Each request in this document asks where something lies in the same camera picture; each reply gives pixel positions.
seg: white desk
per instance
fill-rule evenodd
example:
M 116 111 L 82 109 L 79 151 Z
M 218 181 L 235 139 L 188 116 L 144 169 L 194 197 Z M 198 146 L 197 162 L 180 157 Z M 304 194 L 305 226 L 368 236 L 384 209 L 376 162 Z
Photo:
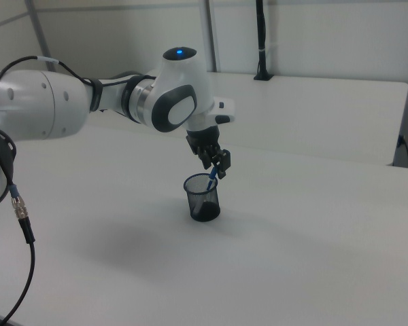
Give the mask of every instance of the white desk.
M 209 77 L 215 95 L 236 104 L 236 122 L 221 127 L 227 144 L 378 165 L 393 162 L 407 84 L 282 76 L 255 81 L 253 75 L 235 73 Z M 151 132 L 112 115 L 91 114 L 89 123 Z M 184 138 L 184 131 L 170 135 Z
M 22 325 L 408 325 L 408 170 L 238 146 L 189 217 L 185 140 L 86 126 L 21 143 L 37 263 Z M 0 313 L 29 248 L 0 205 Z

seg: cable connector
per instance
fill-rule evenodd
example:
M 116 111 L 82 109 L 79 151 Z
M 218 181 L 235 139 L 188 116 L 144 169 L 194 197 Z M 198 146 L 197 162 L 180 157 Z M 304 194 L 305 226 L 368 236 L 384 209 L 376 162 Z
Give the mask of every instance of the cable connector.
M 12 197 L 12 207 L 14 207 L 15 215 L 18 220 L 26 219 L 27 217 L 29 217 L 26 204 L 24 203 L 24 200 L 21 198 L 21 196 L 18 196 L 16 198 Z
M 26 204 L 24 203 L 24 200 L 20 196 L 20 193 L 18 192 L 16 185 L 10 185 L 9 191 L 12 197 L 12 207 L 14 207 L 15 215 L 16 218 L 18 219 L 18 222 L 20 223 L 22 233 L 26 238 L 26 243 L 27 244 L 34 243 L 35 237 L 33 235 L 32 227 L 30 225 L 30 219 L 29 214 L 27 213 Z

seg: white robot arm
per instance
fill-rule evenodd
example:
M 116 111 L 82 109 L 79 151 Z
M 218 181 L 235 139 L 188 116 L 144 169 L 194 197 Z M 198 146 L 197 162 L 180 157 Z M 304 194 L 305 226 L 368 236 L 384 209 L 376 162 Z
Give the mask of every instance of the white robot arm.
M 157 76 L 85 80 L 47 71 L 6 73 L 0 80 L 0 130 L 14 141 L 65 137 L 77 133 L 91 111 L 110 109 L 160 132 L 183 126 L 204 167 L 213 164 L 219 178 L 225 176 L 230 153 L 220 149 L 218 124 L 234 120 L 234 102 L 213 97 L 195 50 L 166 51 Z M 6 181 L 0 167 L 0 199 Z

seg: black power cord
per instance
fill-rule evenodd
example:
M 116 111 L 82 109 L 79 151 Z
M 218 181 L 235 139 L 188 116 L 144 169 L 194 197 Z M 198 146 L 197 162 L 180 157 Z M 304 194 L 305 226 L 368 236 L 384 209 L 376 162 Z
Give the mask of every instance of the black power cord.
M 407 157 L 408 157 L 408 144 L 405 139 L 402 140 L 402 144 L 405 146 L 405 149 L 407 150 Z
M 26 296 L 27 291 L 29 290 L 30 284 L 32 282 L 33 271 L 35 270 L 35 246 L 33 245 L 33 242 L 29 243 L 29 245 L 30 245 L 31 262 L 30 262 L 30 270 L 29 270 L 29 276 L 27 277 L 26 286 L 22 290 L 20 298 L 16 302 L 15 306 L 12 308 L 9 314 L 7 314 L 7 316 L 0 322 L 0 326 L 6 325 L 6 323 L 10 320 L 12 315 L 15 313 L 15 311 L 17 311 L 17 309 L 20 307 L 21 302 Z
M 397 138 L 397 145 L 396 148 L 399 148 L 401 145 L 405 146 L 405 149 L 407 150 L 407 159 L 408 159 L 408 144 L 407 141 L 405 140 L 405 136 L 400 134 L 399 137 Z

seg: blue pen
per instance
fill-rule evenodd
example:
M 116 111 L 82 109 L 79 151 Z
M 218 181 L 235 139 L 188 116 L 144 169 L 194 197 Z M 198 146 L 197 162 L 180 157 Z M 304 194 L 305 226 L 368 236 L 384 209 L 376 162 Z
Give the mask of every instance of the blue pen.
M 210 190 L 213 180 L 216 178 L 216 173 L 218 173 L 218 169 L 216 167 L 213 167 L 209 175 L 210 181 L 209 181 L 209 185 L 207 186 L 207 191 Z

